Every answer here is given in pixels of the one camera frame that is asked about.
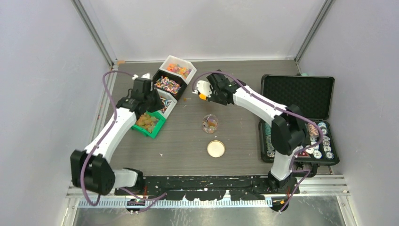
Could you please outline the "yellow plastic scoop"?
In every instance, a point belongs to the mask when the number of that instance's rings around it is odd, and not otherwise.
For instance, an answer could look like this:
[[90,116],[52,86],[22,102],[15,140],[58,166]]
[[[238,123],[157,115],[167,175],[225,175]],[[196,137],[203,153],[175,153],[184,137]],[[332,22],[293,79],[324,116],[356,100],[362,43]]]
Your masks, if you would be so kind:
[[206,95],[204,95],[204,94],[200,94],[199,98],[202,99],[202,100],[207,100],[208,99],[208,97]]

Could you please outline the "green candy bin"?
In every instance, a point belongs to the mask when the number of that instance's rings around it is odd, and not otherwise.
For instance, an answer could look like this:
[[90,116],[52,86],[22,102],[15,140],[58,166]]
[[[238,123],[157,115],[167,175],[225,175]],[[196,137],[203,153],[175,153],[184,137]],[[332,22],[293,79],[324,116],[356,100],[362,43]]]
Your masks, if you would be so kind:
[[139,117],[131,129],[139,131],[146,137],[156,138],[166,119],[159,112],[146,112]]

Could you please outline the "white lollipop bin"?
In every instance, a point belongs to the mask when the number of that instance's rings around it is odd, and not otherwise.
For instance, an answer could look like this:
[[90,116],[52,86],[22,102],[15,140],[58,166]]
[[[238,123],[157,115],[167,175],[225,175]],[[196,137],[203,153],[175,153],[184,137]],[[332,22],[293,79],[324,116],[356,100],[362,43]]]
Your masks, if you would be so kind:
[[170,116],[171,112],[173,111],[174,107],[176,106],[177,100],[173,97],[172,94],[162,89],[156,88],[156,90],[163,104],[163,108],[161,110],[158,110],[158,112],[161,113],[161,115],[165,119],[167,119]]

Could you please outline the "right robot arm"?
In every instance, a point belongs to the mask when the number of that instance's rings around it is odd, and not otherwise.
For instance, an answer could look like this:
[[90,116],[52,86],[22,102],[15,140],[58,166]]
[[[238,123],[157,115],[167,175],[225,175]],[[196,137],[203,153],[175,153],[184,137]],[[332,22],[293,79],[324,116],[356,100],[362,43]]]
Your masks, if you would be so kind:
[[275,156],[266,182],[271,192],[286,191],[293,181],[294,159],[308,148],[308,119],[302,116],[298,106],[273,102],[226,72],[216,70],[204,76],[205,81],[200,76],[195,79],[194,94],[208,102],[242,107],[271,127]]

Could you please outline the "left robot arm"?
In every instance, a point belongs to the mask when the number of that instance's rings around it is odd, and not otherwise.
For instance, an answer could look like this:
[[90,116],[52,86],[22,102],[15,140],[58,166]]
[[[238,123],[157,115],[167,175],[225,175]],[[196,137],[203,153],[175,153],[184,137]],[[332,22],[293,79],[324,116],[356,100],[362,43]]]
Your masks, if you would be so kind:
[[133,195],[138,195],[144,190],[141,171],[131,168],[112,169],[110,166],[117,146],[136,121],[144,113],[156,112],[163,108],[149,73],[131,77],[133,86],[119,101],[112,98],[106,77],[103,77],[113,115],[90,144],[83,150],[74,150],[70,156],[72,184],[81,188],[85,195],[89,191],[108,195],[112,189],[122,187],[126,187]]

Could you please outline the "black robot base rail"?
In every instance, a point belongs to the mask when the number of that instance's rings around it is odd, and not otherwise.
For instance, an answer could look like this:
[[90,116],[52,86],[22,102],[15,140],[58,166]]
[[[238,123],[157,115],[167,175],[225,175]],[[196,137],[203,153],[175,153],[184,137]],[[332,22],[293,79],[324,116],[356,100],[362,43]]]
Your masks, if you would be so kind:
[[292,177],[282,188],[273,185],[267,176],[147,176],[139,185],[127,190],[150,198],[166,193],[166,200],[215,201],[230,197],[232,201],[261,200],[266,195],[287,198],[294,190],[297,179]]

